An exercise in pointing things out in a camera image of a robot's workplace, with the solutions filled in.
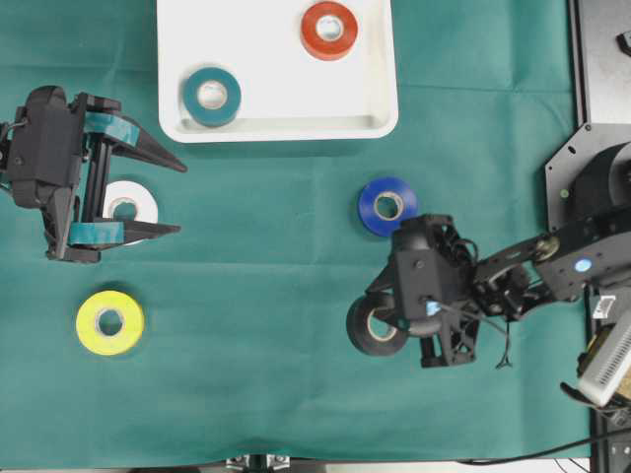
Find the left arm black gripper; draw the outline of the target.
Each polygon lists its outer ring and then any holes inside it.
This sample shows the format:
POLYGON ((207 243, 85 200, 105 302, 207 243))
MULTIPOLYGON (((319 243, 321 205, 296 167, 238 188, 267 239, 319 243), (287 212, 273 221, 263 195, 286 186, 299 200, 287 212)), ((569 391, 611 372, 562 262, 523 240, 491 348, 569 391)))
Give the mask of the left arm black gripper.
POLYGON ((62 88, 43 86, 31 91, 16 111, 9 146, 11 195, 17 206, 40 210, 50 260, 98 263, 99 250, 70 245, 125 245, 181 230, 140 221, 72 223, 79 202, 84 132, 104 142, 114 155, 187 172, 187 166, 135 120, 105 113, 120 110, 119 101, 82 93, 68 102, 62 88))

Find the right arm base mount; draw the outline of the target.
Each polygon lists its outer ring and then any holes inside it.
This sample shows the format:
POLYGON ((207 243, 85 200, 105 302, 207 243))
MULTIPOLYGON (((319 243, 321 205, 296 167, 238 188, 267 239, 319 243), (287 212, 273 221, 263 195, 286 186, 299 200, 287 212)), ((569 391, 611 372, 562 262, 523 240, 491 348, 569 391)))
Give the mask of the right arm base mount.
POLYGON ((630 200, 630 3, 568 12, 578 128, 544 165, 551 231, 630 200))

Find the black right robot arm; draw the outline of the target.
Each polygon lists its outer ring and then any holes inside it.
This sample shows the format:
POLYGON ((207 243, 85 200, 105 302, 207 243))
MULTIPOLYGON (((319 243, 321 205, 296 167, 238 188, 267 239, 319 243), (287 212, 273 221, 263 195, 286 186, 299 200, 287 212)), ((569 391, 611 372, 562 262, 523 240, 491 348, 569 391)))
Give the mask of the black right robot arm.
POLYGON ((349 308, 346 328, 360 352, 391 356, 411 338, 421 365, 475 360, 481 323, 521 320, 546 304, 573 302, 587 286, 630 281, 630 209, 614 207, 485 259, 449 215, 405 220, 391 236, 386 267, 349 308))

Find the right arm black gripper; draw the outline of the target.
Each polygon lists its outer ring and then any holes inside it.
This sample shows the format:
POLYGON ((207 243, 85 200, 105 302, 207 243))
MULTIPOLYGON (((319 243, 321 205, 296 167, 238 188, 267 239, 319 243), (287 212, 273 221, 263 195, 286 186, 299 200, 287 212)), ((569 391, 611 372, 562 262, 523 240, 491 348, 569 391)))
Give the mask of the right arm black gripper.
POLYGON ((391 236, 390 265, 364 292, 392 296, 392 308, 375 310, 396 329, 391 354, 417 338, 424 368, 476 360, 480 320, 469 288, 474 262, 452 217, 425 214, 401 223, 391 236))

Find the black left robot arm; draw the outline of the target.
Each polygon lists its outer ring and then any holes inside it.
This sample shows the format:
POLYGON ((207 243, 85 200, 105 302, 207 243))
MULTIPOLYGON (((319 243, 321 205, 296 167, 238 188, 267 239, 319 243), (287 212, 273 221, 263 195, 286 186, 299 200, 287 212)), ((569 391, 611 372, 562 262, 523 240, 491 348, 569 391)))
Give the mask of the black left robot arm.
POLYGON ((1 188, 19 207, 38 209, 50 260, 97 263, 106 249, 179 232, 176 225, 106 218, 114 156, 185 172, 119 101, 58 86, 32 90, 1 125, 1 188))

